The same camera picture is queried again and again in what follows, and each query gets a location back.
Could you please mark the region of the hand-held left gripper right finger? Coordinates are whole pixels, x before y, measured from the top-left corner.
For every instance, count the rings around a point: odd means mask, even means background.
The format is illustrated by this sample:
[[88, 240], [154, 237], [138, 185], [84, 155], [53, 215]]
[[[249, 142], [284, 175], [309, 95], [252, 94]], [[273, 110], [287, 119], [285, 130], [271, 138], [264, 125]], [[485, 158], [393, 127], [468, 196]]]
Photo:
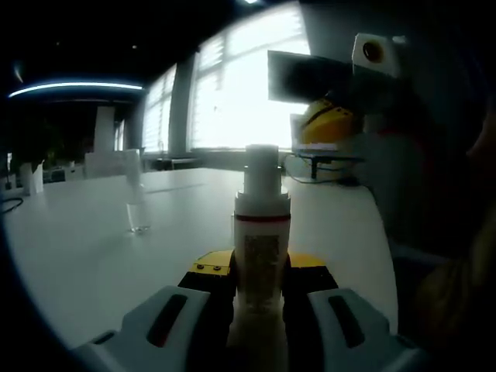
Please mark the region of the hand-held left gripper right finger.
[[430, 357], [390, 331], [386, 316], [347, 288], [326, 264], [289, 253], [284, 325], [290, 371], [426, 371]]

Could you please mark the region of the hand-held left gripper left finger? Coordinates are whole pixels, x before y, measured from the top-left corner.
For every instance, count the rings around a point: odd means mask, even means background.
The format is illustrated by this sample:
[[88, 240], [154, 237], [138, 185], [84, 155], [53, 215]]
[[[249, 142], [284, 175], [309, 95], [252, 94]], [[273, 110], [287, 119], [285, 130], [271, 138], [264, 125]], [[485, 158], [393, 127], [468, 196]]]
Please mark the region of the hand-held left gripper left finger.
[[89, 371], [199, 371], [222, 350], [233, 321], [236, 262], [231, 250], [199, 257], [108, 331], [75, 350]]

